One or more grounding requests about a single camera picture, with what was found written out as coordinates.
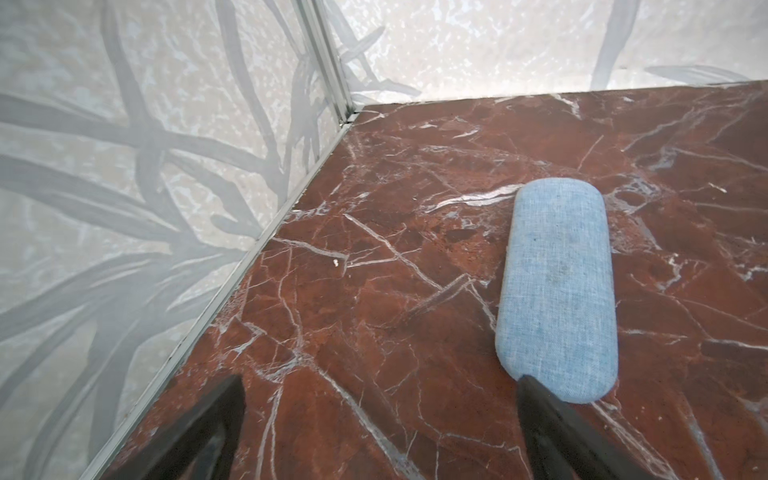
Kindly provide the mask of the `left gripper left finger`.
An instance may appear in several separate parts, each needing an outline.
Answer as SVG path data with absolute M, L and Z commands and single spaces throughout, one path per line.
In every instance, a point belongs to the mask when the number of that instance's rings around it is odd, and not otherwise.
M 109 479 L 227 479 L 245 413 L 242 377 L 230 375 Z

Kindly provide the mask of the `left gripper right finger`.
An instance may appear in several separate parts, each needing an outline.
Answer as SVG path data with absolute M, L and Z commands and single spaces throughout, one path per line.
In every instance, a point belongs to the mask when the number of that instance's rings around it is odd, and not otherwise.
M 652 479 L 532 376 L 517 381 L 517 411 L 535 479 Z

